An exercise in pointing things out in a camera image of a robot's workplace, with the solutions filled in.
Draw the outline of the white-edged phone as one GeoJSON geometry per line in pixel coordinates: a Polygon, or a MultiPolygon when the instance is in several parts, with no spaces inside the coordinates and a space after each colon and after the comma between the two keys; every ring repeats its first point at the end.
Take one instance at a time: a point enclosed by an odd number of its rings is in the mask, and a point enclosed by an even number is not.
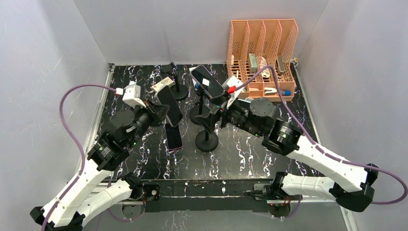
{"type": "Polygon", "coordinates": [[[183,114],[173,96],[170,87],[164,86],[155,94],[155,97],[160,104],[169,106],[169,110],[166,114],[166,120],[172,127],[176,127],[182,120],[183,114]]]}

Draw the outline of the purple-edged phone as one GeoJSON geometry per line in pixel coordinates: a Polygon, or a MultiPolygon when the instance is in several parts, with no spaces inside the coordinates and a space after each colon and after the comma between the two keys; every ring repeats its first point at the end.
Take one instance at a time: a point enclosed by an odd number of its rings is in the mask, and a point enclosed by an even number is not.
{"type": "Polygon", "coordinates": [[[179,126],[172,127],[165,124],[167,146],[169,150],[177,150],[183,147],[179,126]]]}

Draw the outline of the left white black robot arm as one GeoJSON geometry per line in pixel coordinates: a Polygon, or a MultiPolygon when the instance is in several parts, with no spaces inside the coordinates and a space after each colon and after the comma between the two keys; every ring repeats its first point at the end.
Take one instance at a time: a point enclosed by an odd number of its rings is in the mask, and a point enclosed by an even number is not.
{"type": "Polygon", "coordinates": [[[98,141],[85,156],[76,175],[49,203],[34,207],[30,215],[43,231],[80,231],[101,212],[117,202],[139,200],[146,196],[144,181],[133,173],[92,196],[99,183],[129,157],[149,127],[163,123],[169,105],[145,101],[117,112],[98,141]]]}

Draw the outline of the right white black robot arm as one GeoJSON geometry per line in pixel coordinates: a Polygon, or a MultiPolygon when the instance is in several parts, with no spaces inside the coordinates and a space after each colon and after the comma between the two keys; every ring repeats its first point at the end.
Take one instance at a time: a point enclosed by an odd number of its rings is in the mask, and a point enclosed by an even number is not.
{"type": "Polygon", "coordinates": [[[247,105],[238,99],[223,102],[196,119],[208,132],[214,130],[216,122],[220,122],[221,127],[232,124],[261,137],[262,145],[268,150],[298,160],[322,174],[308,177],[278,172],[270,185],[256,186],[246,195],[257,200],[308,195],[335,201],[355,212],[364,211],[373,201],[372,184],[378,173],[367,167],[349,165],[344,158],[318,147],[297,126],[281,120],[279,114],[279,109],[266,98],[254,99],[247,105]]]}

